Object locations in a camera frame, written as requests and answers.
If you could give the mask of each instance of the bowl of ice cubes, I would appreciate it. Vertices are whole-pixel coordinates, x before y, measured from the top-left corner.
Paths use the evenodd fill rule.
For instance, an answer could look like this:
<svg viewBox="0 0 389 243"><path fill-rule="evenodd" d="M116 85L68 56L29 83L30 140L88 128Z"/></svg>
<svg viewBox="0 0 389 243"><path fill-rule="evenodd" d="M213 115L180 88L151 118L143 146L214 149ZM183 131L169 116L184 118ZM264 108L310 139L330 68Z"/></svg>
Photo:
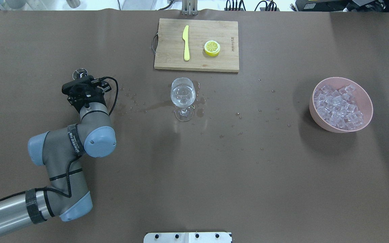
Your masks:
<svg viewBox="0 0 389 243"><path fill-rule="evenodd" d="M346 133L366 127L373 117L367 92L352 80L331 77L316 85L309 103L310 114L321 128Z"/></svg>

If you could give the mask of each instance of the glass base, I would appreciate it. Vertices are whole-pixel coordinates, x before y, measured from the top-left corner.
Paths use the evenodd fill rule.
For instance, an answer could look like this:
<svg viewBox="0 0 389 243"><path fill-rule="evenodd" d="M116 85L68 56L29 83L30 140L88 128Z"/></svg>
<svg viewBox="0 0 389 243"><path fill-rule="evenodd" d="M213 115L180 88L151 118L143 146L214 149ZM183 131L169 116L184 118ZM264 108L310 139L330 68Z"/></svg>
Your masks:
<svg viewBox="0 0 389 243"><path fill-rule="evenodd" d="M193 107L189 106L187 108L179 108L176 107L175 109L175 117L180 120L181 122L187 122L189 121L192 117L193 114L195 113Z"/></svg>

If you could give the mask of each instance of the yellow knife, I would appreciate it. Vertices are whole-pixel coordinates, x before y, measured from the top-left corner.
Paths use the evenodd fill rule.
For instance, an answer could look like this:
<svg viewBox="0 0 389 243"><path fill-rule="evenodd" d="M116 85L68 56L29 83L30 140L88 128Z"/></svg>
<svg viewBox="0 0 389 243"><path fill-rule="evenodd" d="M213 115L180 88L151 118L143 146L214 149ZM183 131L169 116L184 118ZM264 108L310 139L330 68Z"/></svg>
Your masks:
<svg viewBox="0 0 389 243"><path fill-rule="evenodd" d="M184 60L190 60L190 52L188 51L188 26L185 26L182 32L182 39L184 40Z"/></svg>

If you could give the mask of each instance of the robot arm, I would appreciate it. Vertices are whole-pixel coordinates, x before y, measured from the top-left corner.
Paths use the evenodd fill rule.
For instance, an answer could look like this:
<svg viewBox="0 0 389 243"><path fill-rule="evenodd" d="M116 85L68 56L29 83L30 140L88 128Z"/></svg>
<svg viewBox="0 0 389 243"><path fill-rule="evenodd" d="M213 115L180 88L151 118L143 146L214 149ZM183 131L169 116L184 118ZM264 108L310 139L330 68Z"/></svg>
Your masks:
<svg viewBox="0 0 389 243"><path fill-rule="evenodd" d="M78 159L84 154L105 157L116 147L104 101L104 92L110 90L106 78L110 77L94 79L88 75L63 85L62 91L79 112L81 123L29 140L29 155L34 164L46 166L51 186L0 199L0 236L56 215L70 221L91 211L93 204Z"/></svg>

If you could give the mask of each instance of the glass stem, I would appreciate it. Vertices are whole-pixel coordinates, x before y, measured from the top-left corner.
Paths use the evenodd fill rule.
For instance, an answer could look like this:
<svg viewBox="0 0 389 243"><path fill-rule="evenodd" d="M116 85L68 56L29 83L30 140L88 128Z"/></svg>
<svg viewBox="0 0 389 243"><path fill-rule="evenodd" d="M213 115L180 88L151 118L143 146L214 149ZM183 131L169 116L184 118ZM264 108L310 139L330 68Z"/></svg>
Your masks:
<svg viewBox="0 0 389 243"><path fill-rule="evenodd" d="M187 116L188 114L188 109L187 108L181 108L181 110L179 111L179 114L183 115L183 116Z"/></svg>

